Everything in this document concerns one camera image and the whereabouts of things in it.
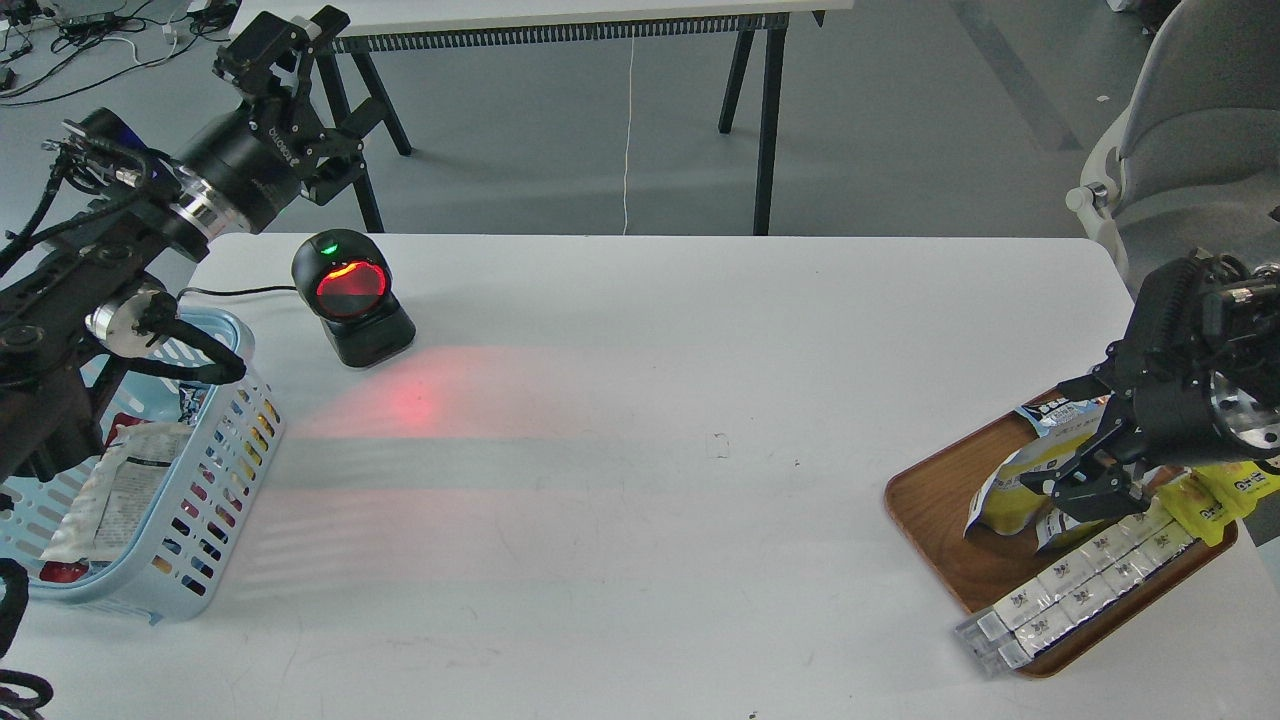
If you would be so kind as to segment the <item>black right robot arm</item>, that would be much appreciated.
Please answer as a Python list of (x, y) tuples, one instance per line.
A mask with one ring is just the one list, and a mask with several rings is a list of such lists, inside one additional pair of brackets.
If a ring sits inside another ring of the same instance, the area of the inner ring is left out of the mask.
[(1059, 383), (1069, 400), (1103, 398), (1094, 433), (1021, 486), (1078, 521), (1142, 512), (1140, 475), (1277, 456), (1277, 265), (1249, 269), (1193, 249), (1140, 283), (1124, 336), (1088, 373)]

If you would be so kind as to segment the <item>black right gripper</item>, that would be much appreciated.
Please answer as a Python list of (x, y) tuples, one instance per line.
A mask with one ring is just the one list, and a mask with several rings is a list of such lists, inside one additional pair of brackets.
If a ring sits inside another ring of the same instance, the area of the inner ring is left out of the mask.
[(1133, 462), (1197, 468), (1226, 460), (1206, 375), (1179, 352), (1121, 340), (1107, 348), (1106, 365), (1056, 384), (1073, 402), (1112, 395), (1103, 427), (1059, 466), (1020, 474), (1024, 487), (1079, 523), (1149, 510), (1151, 497), (1126, 469)]

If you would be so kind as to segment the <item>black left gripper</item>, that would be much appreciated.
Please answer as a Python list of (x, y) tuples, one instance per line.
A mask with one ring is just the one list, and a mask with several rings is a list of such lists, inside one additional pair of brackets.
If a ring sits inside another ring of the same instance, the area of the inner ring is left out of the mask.
[(332, 5), (291, 20), (261, 12), (216, 50), (212, 73), (246, 101), (202, 128), (177, 159), (251, 233), (297, 197), (323, 206), (366, 176), (364, 141), (384, 122), (385, 104), (366, 97), (325, 127), (306, 100), (316, 53), (348, 24)]

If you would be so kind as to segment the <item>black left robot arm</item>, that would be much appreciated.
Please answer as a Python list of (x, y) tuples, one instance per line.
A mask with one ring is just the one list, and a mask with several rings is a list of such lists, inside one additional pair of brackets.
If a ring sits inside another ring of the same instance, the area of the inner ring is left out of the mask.
[(169, 156), (97, 110), (54, 143), (55, 160), (3, 269), (46, 243), (3, 290), (3, 477), (42, 482), (104, 451), (100, 419), (128, 372), (220, 386), (244, 361), (179, 319), (148, 265), (173, 249), (193, 261), (237, 225), (259, 233), (297, 197), (323, 205), (366, 176), (364, 140), (384, 118), (369, 99), (334, 126), (310, 101), (311, 67), (349, 24), (261, 12), (218, 50), (215, 74), (241, 105)]

